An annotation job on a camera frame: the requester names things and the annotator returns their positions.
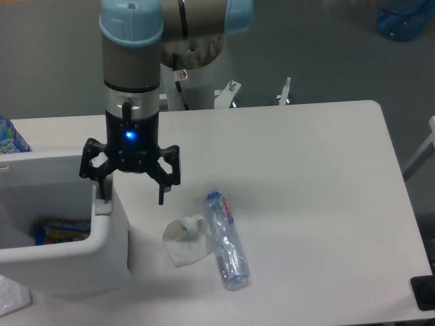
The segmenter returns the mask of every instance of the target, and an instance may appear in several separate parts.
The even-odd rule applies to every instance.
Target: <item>snack package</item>
[[[90,221],[45,219],[35,223],[35,245],[81,241],[89,237]]]

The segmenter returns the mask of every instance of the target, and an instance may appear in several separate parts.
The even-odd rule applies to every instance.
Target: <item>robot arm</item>
[[[239,2],[251,4],[251,0]],[[109,193],[105,178],[116,169],[147,173],[160,186],[159,204],[163,204],[163,194],[172,185],[180,184],[179,147],[158,146],[162,37],[170,42],[189,42],[191,38],[223,33],[227,28],[228,8],[238,1],[161,0],[161,3],[159,0],[101,2],[99,23],[107,144],[87,140],[80,177],[97,181],[104,200]],[[238,24],[229,21],[230,25]],[[102,152],[107,160],[94,166],[92,159]],[[171,165],[171,173],[163,170],[159,158]]]

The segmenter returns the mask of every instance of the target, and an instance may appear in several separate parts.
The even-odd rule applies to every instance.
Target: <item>white table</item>
[[[34,150],[105,142],[103,116],[14,121]],[[381,108],[371,101],[162,113],[181,185],[158,206],[147,175],[115,173],[133,227],[133,281],[49,297],[2,325],[351,325],[426,319],[410,286],[430,267]],[[174,268],[166,225],[227,193],[251,269],[222,286],[214,255]]]

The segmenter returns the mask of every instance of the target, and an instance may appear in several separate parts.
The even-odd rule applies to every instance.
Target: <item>bottle label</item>
[[[20,153],[20,150],[15,146],[15,139],[8,138],[4,141],[0,141],[0,153],[2,154],[11,154],[11,153]]]
[[[228,203],[226,201],[226,198],[222,196],[222,205],[224,205],[224,210],[226,214],[226,219],[228,220],[229,224],[234,223],[234,217],[232,217],[232,213],[230,208],[228,207]]]

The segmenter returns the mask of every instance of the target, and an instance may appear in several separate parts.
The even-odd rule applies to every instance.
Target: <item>light blue joint cap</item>
[[[246,31],[254,19],[252,0],[228,0],[225,15],[225,35]]]
[[[101,0],[101,32],[121,46],[140,47],[158,41],[163,32],[159,0]]]

